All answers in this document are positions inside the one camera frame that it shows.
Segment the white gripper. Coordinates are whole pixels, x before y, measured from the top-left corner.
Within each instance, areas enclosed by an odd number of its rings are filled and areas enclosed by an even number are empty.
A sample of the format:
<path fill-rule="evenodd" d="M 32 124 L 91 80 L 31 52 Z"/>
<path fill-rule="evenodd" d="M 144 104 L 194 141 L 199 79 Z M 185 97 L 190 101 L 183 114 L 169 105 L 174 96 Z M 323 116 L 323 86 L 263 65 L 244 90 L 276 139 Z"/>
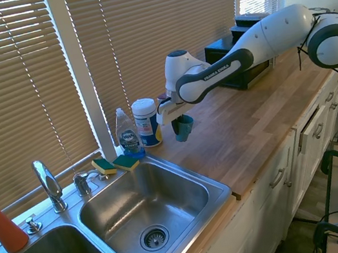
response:
<path fill-rule="evenodd" d="M 188 105 L 184 103 L 175 103 L 171 98 L 162 100 L 156 112 L 156 118 L 159 125 L 167 125 L 171 123 L 175 135 L 179 135 L 180 117 L 182 124 L 188 124 L 187 116 L 184 114 L 188 110 Z"/>

